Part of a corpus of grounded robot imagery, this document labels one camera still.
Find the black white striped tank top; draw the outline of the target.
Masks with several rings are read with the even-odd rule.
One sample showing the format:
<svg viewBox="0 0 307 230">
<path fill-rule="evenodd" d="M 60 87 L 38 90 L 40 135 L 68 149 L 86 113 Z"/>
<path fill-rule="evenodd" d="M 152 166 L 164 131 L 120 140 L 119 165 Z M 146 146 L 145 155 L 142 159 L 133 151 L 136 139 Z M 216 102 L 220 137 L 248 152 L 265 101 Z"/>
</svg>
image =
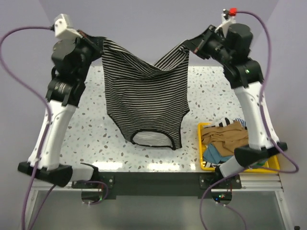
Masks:
<svg viewBox="0 0 307 230">
<path fill-rule="evenodd" d="M 189 112 L 189 50 L 180 43 L 150 64 L 108 38 L 103 49 L 106 111 L 125 140 L 181 148 L 181 124 Z"/>
</svg>

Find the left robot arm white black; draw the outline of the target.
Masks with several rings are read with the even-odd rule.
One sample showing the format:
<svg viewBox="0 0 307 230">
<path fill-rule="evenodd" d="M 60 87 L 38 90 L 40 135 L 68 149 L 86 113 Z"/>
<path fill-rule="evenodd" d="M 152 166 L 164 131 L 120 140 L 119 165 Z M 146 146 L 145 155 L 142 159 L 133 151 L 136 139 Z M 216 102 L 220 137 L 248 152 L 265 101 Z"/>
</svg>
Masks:
<svg viewBox="0 0 307 230">
<path fill-rule="evenodd" d="M 68 124 L 86 88 L 90 65 L 103 54 L 104 37 L 90 36 L 81 30 L 78 33 L 79 37 L 61 38 L 53 46 L 54 66 L 43 97 L 47 104 L 43 124 L 33 152 L 27 161 L 19 163 L 17 170 L 59 187 L 82 181 L 94 188 L 99 184 L 97 167 L 88 163 L 73 167 L 59 162 Z"/>
</svg>

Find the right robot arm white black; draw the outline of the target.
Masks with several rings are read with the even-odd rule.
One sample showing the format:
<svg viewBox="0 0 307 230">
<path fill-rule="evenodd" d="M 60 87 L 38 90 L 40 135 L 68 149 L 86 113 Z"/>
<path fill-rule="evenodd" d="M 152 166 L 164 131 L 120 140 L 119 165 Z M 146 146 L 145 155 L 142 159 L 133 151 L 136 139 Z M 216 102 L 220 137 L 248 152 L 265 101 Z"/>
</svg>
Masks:
<svg viewBox="0 0 307 230">
<path fill-rule="evenodd" d="M 263 124 L 262 115 L 268 116 L 265 98 L 260 94 L 264 78 L 260 64 L 249 57 L 253 34 L 241 23 L 233 23 L 226 35 L 222 29 L 210 25 L 199 36 L 184 45 L 202 59 L 214 59 L 223 66 L 225 78 L 237 96 L 248 129 L 248 144 L 234 151 L 234 156 L 215 169 L 214 184 L 225 188 L 230 176 L 247 167 L 287 150 L 287 144 L 277 137 L 271 121 Z"/>
</svg>

